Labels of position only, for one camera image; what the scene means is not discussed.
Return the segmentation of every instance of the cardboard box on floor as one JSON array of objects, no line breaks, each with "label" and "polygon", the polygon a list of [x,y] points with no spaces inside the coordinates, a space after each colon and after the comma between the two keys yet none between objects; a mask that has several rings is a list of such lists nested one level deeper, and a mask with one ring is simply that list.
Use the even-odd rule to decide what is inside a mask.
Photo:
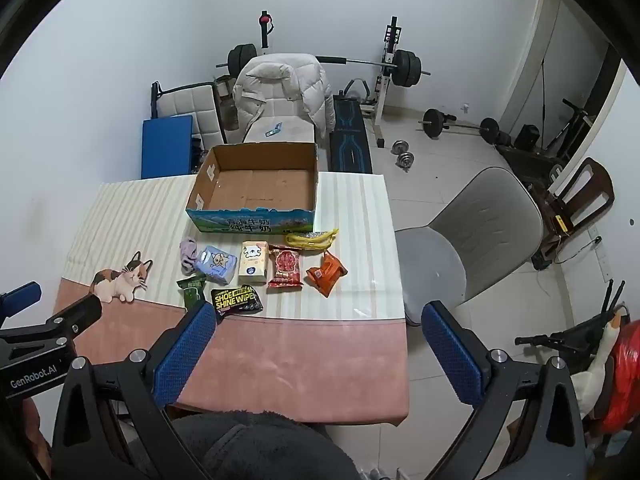
[{"label": "cardboard box on floor", "polygon": [[316,160],[312,142],[215,146],[198,172],[187,214],[202,232],[310,232]]}]

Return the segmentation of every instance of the power strip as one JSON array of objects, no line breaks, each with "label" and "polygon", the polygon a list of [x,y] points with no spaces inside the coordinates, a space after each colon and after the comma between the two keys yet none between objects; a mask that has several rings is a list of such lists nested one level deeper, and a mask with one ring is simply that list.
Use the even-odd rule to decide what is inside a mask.
[{"label": "power strip", "polygon": [[[591,240],[595,240],[598,237],[598,228],[595,224],[589,227],[588,233]],[[609,259],[607,258],[607,253],[604,250],[604,240],[596,245],[596,257],[598,259],[598,264],[600,265],[600,271],[602,272],[602,279],[605,282],[608,282],[612,278],[612,275]]]}]

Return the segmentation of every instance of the red plastic bag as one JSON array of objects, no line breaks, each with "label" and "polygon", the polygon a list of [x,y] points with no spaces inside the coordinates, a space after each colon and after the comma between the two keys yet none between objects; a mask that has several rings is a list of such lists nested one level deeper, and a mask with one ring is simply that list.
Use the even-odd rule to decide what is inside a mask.
[{"label": "red plastic bag", "polygon": [[620,329],[611,351],[616,362],[609,411],[600,423],[603,433],[617,433],[640,414],[640,320]]}]

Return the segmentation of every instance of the barbell on floor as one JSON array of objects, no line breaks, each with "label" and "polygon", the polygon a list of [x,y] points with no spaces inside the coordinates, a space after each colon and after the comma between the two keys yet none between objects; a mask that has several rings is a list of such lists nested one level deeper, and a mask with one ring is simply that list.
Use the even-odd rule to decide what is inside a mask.
[{"label": "barbell on floor", "polygon": [[[237,78],[240,74],[240,71],[249,62],[249,60],[253,59],[256,56],[256,49],[251,43],[236,45],[231,51],[229,51],[229,54],[226,57],[226,63],[217,64],[216,68],[222,68],[223,66],[226,66],[229,70],[229,75],[233,78]],[[364,61],[361,59],[347,59],[345,57],[334,56],[316,56],[316,59],[320,63],[361,63],[388,68],[391,72],[391,80],[396,86],[413,86],[417,84],[418,81],[420,81],[421,75],[431,75],[430,72],[422,70],[422,63],[420,62],[420,58],[409,50],[397,49],[394,53],[392,63]]]},{"label": "barbell on floor", "polygon": [[500,131],[500,125],[498,121],[491,117],[487,117],[482,120],[480,126],[471,126],[467,124],[447,124],[447,120],[456,120],[455,116],[443,114],[441,111],[434,108],[429,108],[422,117],[421,121],[418,121],[422,125],[424,132],[431,137],[431,139],[437,139],[442,133],[444,128],[448,129],[450,126],[457,126],[459,128],[470,128],[472,130],[478,130],[480,136],[489,144],[507,145],[510,143],[508,134]]}]

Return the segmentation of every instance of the metal screw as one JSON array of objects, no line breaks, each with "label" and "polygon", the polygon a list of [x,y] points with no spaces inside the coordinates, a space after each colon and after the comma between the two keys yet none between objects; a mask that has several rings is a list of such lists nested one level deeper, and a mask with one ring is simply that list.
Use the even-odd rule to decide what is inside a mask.
[{"label": "metal screw", "polygon": [[76,357],[73,361],[71,361],[71,367],[74,370],[80,370],[86,364],[86,359],[84,357]]},{"label": "metal screw", "polygon": [[551,358],[551,365],[553,368],[557,368],[558,370],[562,370],[565,366],[566,363],[564,362],[564,359],[559,358],[558,356],[553,356]]},{"label": "metal screw", "polygon": [[398,161],[396,165],[402,168],[405,172],[409,171],[409,168],[414,163],[415,157],[411,152],[401,153],[398,155]]},{"label": "metal screw", "polygon": [[507,355],[507,352],[505,352],[504,350],[500,350],[497,348],[495,350],[491,350],[491,359],[493,359],[497,363],[505,362],[508,357],[509,356]]},{"label": "metal screw", "polygon": [[129,354],[129,360],[132,363],[141,363],[146,357],[146,352],[143,349],[134,350]]},{"label": "metal screw", "polygon": [[409,143],[406,140],[396,140],[391,147],[391,153],[394,155],[402,155],[409,151]]}]

